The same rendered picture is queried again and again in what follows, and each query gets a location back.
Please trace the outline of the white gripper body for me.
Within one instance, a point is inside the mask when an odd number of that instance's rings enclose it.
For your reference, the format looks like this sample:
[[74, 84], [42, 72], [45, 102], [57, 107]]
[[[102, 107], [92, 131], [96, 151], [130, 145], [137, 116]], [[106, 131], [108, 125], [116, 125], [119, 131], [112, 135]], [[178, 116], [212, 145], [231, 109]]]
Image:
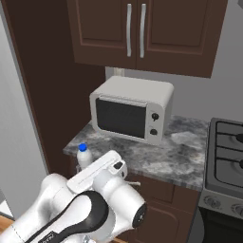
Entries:
[[95, 176], [102, 170], [108, 171], [111, 175], [119, 175], [122, 169], [115, 168], [115, 165], [121, 161], [122, 157], [115, 150], [110, 150], [73, 178], [69, 179], [66, 185], [74, 194], [80, 194], [92, 187]]

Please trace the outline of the grey fridge freezer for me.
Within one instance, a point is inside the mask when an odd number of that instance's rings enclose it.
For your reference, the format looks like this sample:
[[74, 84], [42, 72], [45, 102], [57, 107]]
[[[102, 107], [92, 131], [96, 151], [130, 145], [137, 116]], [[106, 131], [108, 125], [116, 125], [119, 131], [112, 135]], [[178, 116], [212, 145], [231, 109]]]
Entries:
[[38, 196], [47, 165], [0, 0], [0, 190], [15, 218]]

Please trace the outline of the dark brown base cupboard door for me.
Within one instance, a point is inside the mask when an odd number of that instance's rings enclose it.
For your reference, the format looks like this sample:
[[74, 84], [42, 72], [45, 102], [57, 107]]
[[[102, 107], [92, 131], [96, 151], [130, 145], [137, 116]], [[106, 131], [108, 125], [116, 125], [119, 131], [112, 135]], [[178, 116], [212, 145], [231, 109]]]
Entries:
[[118, 239], [123, 243], [186, 243], [192, 218], [191, 213], [150, 200], [141, 225]]

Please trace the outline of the white water bottle blue cap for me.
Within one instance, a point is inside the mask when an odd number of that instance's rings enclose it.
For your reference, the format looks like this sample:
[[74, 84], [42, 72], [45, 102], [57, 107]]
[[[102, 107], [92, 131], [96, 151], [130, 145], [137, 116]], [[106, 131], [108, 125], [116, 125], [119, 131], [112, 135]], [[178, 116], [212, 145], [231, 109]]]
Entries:
[[82, 170], [93, 162], [92, 153], [85, 143], [80, 143], [78, 146], [77, 161]]

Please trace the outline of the dark brown drawer front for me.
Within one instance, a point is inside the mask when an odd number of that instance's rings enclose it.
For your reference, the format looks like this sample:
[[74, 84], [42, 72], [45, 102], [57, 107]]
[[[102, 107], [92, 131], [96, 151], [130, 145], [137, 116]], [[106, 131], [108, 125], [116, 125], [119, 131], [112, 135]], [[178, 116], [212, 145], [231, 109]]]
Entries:
[[136, 186], [136, 189], [145, 197], [168, 203], [173, 200], [175, 190], [173, 184], [134, 174], [129, 174], [126, 179], [131, 182], [139, 182], [140, 186]]

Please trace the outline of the white microwave oven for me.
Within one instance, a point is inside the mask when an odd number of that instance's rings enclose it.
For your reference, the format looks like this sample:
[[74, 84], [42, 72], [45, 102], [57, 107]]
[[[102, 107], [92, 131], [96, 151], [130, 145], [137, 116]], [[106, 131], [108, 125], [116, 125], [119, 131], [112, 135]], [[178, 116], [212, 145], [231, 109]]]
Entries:
[[[170, 83], [112, 76], [89, 96], [92, 126], [105, 135], [161, 146], [173, 95]], [[153, 113], [158, 120], [153, 121]]]

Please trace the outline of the dark brown tall side panel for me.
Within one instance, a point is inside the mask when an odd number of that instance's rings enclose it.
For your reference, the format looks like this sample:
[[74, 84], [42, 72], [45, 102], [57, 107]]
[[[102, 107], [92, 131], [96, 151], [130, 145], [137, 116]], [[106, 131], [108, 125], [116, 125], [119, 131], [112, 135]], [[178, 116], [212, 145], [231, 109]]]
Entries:
[[47, 170], [70, 178], [66, 145], [90, 121], [89, 94], [105, 68], [74, 61], [66, 0], [0, 0]]

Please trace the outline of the grey stove knob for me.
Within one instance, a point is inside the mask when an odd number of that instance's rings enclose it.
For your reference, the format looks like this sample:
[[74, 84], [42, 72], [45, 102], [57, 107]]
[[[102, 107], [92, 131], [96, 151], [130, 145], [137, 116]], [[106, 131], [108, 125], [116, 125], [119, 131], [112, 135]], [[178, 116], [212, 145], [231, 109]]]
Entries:
[[220, 201], [214, 196], [204, 197], [204, 202], [212, 208], [218, 208], [221, 205]]
[[242, 204], [234, 204], [234, 205], [232, 206], [232, 211], [233, 211], [235, 214], [237, 214], [237, 215], [243, 217], [243, 205], [242, 205]]

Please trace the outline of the grey gas hob stove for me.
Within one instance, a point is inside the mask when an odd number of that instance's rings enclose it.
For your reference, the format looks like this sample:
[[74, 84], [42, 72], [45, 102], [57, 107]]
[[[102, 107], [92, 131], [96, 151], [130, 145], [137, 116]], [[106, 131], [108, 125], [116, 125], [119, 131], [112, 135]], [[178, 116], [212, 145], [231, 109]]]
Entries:
[[[221, 205], [208, 206], [206, 196], [216, 197]], [[212, 118], [198, 203], [202, 243], [243, 243], [243, 217], [232, 211], [234, 204], [243, 205], [243, 121]]]

